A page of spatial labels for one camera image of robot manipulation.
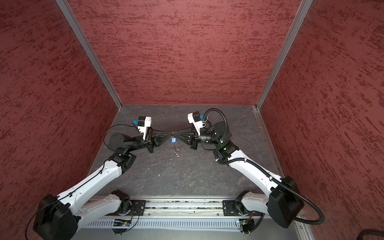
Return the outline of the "small keys bunch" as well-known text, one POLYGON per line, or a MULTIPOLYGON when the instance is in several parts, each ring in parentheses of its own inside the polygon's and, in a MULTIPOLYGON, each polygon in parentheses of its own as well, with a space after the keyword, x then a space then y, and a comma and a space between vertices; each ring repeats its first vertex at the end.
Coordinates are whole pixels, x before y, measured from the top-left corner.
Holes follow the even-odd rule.
POLYGON ((179 157, 179 152, 180 152, 180 150, 178 149, 177 144, 173 144, 173 146, 174 146, 174 149, 175 149, 175 155, 176 155, 177 158, 178 158, 178 157, 179 157))

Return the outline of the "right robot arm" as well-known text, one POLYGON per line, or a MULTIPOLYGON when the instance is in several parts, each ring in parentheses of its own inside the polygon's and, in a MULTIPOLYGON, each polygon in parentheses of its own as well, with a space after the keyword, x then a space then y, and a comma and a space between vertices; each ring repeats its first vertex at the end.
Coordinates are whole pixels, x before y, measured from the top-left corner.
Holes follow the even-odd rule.
POLYGON ((304 207, 299 197, 297 183, 291 177, 281 177, 251 160, 232 141, 232 134, 224 122, 216 123, 209 131, 195 127, 176 133, 174 138, 196 149, 199 144, 214 145, 217 163, 227 165, 242 173, 263 193, 259 197, 250 191, 243 191, 236 199, 237 211, 241 215, 260 212, 269 215, 279 226, 288 228, 304 207))

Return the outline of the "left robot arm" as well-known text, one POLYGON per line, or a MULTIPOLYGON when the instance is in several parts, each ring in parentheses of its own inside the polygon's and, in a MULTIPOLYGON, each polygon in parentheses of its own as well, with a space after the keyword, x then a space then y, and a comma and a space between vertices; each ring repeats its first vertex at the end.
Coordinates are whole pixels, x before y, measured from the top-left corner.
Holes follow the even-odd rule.
POLYGON ((113 154, 91 175, 57 196, 47 195, 40 203, 33 230, 44 240, 69 240, 88 223, 116 213, 132 219, 135 209, 130 196, 115 190, 94 203, 87 202, 104 186, 120 177, 133 165, 133 151, 148 149, 150 153, 171 137, 165 132, 147 128, 142 136, 111 135, 108 149, 113 154))

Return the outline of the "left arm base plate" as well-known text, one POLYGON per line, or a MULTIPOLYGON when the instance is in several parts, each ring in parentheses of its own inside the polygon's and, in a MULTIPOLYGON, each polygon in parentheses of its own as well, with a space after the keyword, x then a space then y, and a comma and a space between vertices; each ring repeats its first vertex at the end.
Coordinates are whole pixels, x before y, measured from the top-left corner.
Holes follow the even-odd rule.
POLYGON ((146 200, 131 200, 131 205, 138 216, 142 217, 146 208, 146 200))

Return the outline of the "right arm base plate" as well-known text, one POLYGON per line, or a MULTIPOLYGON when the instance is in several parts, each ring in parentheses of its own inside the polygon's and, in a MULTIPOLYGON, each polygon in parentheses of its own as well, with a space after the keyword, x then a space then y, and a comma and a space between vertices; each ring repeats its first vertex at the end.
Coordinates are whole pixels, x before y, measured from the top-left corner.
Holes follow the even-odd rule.
POLYGON ((223 214, 225 217, 237 217, 240 216, 235 200, 223 200, 223 214))

